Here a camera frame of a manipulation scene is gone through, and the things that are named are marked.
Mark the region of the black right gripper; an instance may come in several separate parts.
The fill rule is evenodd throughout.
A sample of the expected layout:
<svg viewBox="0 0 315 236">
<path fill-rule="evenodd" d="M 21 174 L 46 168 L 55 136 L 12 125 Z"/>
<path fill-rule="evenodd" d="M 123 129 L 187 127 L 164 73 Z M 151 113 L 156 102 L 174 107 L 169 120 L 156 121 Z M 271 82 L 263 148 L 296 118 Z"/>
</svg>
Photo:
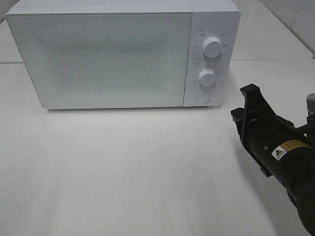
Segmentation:
<svg viewBox="0 0 315 236">
<path fill-rule="evenodd" d="M 270 177 L 273 173 L 267 161 L 274 158 L 272 152 L 278 146 L 293 140 L 294 125 L 275 115 L 255 84 L 242 87 L 240 91 L 245 99 L 244 108 L 232 110 L 232 119 L 243 147 L 257 162 L 264 175 Z"/>
</svg>

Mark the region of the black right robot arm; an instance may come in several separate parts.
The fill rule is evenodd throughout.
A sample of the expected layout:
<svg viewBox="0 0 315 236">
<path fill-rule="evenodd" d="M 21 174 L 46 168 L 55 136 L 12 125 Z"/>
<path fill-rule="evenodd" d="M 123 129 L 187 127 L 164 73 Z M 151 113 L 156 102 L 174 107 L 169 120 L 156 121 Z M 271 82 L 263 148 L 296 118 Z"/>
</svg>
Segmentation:
<svg viewBox="0 0 315 236">
<path fill-rule="evenodd" d="M 231 111 L 240 141 L 266 177 L 286 189 L 299 218 L 315 234 L 315 95 L 307 96 L 307 123 L 300 127 L 277 115 L 249 84 L 240 89 L 244 107 Z"/>
</svg>

